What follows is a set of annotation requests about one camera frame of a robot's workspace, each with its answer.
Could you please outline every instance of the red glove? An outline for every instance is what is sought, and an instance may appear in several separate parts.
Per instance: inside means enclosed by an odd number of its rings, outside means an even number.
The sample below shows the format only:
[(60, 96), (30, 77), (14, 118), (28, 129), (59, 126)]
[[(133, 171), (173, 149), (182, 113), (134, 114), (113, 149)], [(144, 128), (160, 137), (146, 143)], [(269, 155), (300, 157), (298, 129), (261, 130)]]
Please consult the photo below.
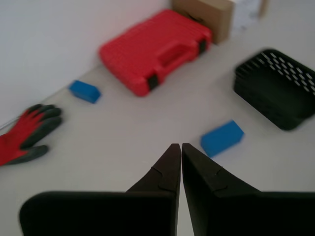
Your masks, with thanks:
[(54, 105), (28, 108), (6, 134), (0, 136), (0, 166), (28, 162), (48, 152), (46, 145), (32, 147), (62, 122)]

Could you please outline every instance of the blue sponge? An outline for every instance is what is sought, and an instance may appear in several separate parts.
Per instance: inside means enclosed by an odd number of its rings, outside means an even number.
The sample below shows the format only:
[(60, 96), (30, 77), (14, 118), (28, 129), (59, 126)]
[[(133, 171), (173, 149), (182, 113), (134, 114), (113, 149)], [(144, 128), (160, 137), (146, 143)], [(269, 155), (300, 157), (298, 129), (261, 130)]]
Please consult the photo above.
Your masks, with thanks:
[(96, 103), (96, 101), (101, 96), (101, 93), (97, 87), (83, 83), (81, 81), (75, 80), (69, 87), (72, 94), (78, 98), (86, 100), (91, 103)]
[(241, 141), (244, 132), (232, 120), (201, 137), (200, 144), (208, 157), (213, 157), (220, 152)]

